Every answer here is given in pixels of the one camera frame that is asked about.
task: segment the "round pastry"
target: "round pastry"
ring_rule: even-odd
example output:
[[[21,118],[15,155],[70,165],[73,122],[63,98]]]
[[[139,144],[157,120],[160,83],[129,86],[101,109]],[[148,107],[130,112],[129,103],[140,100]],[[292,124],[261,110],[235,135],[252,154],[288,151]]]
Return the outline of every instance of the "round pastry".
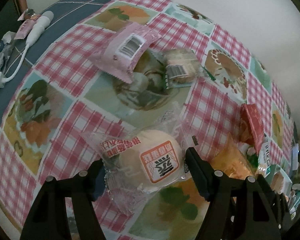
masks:
[[[138,144],[119,154],[119,166],[130,184],[153,192],[178,179],[183,154],[172,136],[159,130],[144,130],[135,139]]]

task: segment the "red snack package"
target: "red snack package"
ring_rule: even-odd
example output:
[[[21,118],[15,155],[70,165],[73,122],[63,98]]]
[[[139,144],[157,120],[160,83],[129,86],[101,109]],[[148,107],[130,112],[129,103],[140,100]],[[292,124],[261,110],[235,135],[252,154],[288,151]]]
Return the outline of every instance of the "red snack package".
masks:
[[[255,104],[242,105],[240,130],[240,141],[254,145],[257,154],[259,154],[264,137],[264,130],[261,115]]]

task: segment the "black chinese character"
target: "black chinese character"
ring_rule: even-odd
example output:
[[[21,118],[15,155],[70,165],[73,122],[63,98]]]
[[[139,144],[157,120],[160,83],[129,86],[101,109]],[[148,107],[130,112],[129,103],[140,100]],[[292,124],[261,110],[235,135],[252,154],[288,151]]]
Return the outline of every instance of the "black chinese character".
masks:
[[[171,164],[169,155],[167,155],[166,157],[162,157],[154,163],[156,164],[155,167],[158,169],[160,177],[166,175],[169,171],[173,170],[173,165]]]

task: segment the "pink snack package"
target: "pink snack package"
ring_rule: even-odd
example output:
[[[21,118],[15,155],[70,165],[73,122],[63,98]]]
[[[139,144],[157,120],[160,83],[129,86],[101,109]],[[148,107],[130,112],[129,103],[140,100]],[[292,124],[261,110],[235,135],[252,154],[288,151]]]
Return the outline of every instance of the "pink snack package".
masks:
[[[133,70],[150,44],[161,36],[151,28],[136,22],[125,27],[102,45],[89,59],[99,69],[125,83],[133,82]]]

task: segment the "orange square label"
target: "orange square label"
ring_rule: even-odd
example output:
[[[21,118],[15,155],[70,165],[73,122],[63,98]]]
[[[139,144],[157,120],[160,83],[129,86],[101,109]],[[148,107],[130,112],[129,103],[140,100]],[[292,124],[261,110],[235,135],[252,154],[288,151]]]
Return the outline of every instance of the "orange square label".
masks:
[[[140,158],[152,183],[159,182],[179,168],[179,161],[170,141],[142,153]]]

